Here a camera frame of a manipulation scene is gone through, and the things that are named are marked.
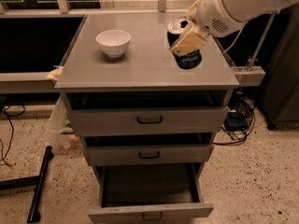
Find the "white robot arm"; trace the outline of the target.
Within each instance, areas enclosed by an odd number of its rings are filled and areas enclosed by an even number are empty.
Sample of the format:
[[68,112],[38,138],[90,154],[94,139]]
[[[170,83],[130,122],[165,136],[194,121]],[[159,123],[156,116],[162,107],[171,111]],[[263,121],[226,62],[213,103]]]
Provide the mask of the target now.
[[177,56],[200,49],[207,37],[226,37],[252,19],[298,3],[299,0],[196,0],[187,12],[189,23],[170,46]]

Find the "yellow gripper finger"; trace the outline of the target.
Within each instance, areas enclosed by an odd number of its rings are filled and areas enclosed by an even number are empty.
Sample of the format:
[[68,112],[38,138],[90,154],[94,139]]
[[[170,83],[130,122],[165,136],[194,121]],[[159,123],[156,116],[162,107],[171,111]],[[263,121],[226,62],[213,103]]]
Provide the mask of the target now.
[[185,56],[204,47],[209,33],[195,24],[186,26],[178,39],[170,46],[170,50],[177,56]]
[[196,0],[187,10],[186,16],[191,19],[195,20],[196,19],[196,13],[197,13],[197,8],[199,6],[201,0]]

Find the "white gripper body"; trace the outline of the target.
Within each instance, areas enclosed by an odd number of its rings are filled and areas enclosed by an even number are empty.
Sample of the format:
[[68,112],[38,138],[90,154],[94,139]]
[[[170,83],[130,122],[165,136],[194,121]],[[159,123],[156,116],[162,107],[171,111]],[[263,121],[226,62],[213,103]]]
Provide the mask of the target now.
[[244,22],[236,21],[229,14],[222,0],[199,0],[195,20],[214,37],[226,37],[245,26]]

